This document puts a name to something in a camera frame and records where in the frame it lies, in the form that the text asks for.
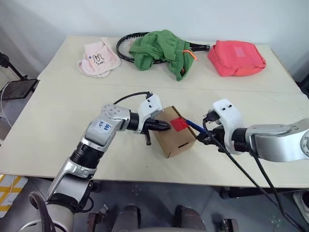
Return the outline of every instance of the white wall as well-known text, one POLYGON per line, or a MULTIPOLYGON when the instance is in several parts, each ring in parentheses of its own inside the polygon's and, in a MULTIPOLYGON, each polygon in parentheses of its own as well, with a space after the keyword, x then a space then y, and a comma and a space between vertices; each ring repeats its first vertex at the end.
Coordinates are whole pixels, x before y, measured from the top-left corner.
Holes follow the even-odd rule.
POLYGON ((0 51, 36 77, 68 34, 169 29, 187 40, 268 43, 301 79, 309 72, 308 14, 308 0, 0 0, 0 51))

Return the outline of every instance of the orange strap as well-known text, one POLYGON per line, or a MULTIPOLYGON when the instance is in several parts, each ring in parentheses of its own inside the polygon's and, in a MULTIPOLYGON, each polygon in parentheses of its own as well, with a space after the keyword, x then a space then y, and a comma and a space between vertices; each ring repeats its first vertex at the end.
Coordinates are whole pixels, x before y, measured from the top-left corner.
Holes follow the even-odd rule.
POLYGON ((192 55, 192 57, 194 58, 194 60, 197 60, 197 57, 196 57, 190 50, 183 50, 183 52, 188 52, 188 53, 190 53, 190 55, 192 55))

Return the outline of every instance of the pink bag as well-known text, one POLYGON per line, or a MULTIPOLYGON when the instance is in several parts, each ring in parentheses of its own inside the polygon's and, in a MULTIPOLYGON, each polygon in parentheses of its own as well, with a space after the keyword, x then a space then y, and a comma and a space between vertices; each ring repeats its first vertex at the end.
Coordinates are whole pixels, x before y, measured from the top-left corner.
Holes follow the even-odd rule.
POLYGON ((217 40, 209 53, 220 76, 247 76, 258 73, 266 67, 266 61, 255 45, 241 41, 217 40))

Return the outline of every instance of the green cloth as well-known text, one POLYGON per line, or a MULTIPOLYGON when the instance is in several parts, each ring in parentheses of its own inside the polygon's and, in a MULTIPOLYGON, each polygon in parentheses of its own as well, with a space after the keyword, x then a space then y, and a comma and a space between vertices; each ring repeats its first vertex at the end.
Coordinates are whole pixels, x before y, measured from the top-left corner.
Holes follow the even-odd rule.
POLYGON ((169 70, 176 75, 177 81, 188 73, 194 58, 188 52, 190 44, 180 40, 169 30, 150 32, 137 39, 129 53, 134 57, 135 66, 140 70, 148 70, 154 59, 169 62, 169 70))

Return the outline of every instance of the tennis racket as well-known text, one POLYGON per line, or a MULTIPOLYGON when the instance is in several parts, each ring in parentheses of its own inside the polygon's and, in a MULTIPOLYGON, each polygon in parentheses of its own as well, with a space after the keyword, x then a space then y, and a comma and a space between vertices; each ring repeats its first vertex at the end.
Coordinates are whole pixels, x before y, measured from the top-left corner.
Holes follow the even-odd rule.
MULTIPOLYGON (((116 45, 116 51, 117 51, 117 55, 126 60, 129 61, 131 63, 134 63, 134 57, 132 55, 129 54, 129 50, 130 47, 133 45, 133 43, 138 39, 141 38, 143 36, 145 36, 146 34, 148 34, 149 32, 138 32, 138 33, 133 33, 133 34, 129 34, 126 35, 124 37, 122 37, 116 45)), ((196 43, 190 43, 190 48, 193 52, 197 52, 197 51, 209 51, 210 49, 210 45, 201 45, 201 44, 196 44, 196 43)), ((160 60, 160 59, 155 59, 154 60, 154 64, 160 64, 160 63, 164 63, 165 61, 160 60)))

